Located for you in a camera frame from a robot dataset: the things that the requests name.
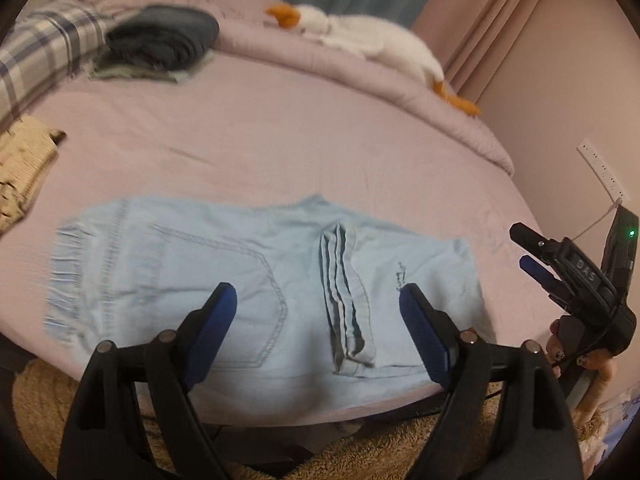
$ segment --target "blue gripper pad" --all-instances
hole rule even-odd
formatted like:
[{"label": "blue gripper pad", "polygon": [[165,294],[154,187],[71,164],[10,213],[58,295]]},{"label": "blue gripper pad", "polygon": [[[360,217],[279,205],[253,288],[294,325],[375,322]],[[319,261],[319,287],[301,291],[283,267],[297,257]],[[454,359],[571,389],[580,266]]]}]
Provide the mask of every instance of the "blue gripper pad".
[{"label": "blue gripper pad", "polygon": [[400,290],[400,314],[429,377],[447,389],[460,355],[456,325],[431,306],[415,283]]},{"label": "blue gripper pad", "polygon": [[228,283],[221,284],[220,287],[222,286],[222,291],[218,289],[214,291],[203,307],[211,307],[209,301],[214,302],[209,317],[205,320],[187,355],[183,380],[188,391],[207,377],[226,332],[236,316],[238,306],[236,290]]},{"label": "blue gripper pad", "polygon": [[545,290],[551,290],[558,280],[531,256],[525,255],[520,259],[520,268],[536,280]]}]

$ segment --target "bed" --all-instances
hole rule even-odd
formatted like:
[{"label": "bed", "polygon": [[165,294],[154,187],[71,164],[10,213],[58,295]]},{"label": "bed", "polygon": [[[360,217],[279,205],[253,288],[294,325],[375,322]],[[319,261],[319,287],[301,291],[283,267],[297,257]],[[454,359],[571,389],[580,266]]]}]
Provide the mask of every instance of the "bed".
[{"label": "bed", "polygon": [[[112,14],[151,1],[86,0]],[[193,78],[176,86],[81,72],[30,108],[68,140],[32,211],[0,240],[2,333],[82,375],[43,319],[56,228],[89,206],[137,195],[265,206],[320,193],[417,233],[466,238],[498,343],[546,340],[559,309],[521,272],[508,235],[514,222],[537,225],[511,159],[480,120],[392,69],[270,27],[266,0],[172,1],[219,13],[214,58]],[[357,418],[434,391],[400,384],[342,410],[290,407],[286,424]],[[205,422],[274,424],[251,414],[247,395],[221,391],[208,398],[215,410],[195,404]]]}]

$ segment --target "pink wall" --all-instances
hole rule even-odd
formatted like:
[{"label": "pink wall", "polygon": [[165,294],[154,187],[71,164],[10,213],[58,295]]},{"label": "pink wall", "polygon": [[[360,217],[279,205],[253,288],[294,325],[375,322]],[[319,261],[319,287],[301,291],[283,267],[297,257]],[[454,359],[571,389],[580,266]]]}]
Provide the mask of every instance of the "pink wall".
[{"label": "pink wall", "polygon": [[[544,234],[573,237],[611,205],[575,147],[589,136],[640,214],[640,39],[615,0],[540,0],[478,103]],[[612,214],[578,240],[596,262]],[[629,304],[640,319],[640,270]],[[640,381],[640,331],[608,396]]]}]

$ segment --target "pink curtain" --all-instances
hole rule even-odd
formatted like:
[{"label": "pink curtain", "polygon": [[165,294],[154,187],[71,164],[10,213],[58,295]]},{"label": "pink curtain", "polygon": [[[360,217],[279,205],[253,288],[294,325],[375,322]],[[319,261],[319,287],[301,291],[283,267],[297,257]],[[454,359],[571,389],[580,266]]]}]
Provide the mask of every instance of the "pink curtain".
[{"label": "pink curtain", "polygon": [[538,0],[429,0],[413,31],[460,94],[476,101]]}]

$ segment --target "stuffed goose toy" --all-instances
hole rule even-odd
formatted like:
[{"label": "stuffed goose toy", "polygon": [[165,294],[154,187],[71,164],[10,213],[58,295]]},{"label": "stuffed goose toy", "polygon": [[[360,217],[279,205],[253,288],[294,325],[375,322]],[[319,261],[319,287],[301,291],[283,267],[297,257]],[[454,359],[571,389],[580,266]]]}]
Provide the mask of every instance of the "stuffed goose toy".
[{"label": "stuffed goose toy", "polygon": [[480,113],[471,101],[447,91],[442,66],[429,47],[401,25],[373,16],[328,16],[308,5],[283,4],[265,12],[276,17],[281,28],[299,30],[307,40],[395,68],[430,86],[447,103],[468,115]]}]

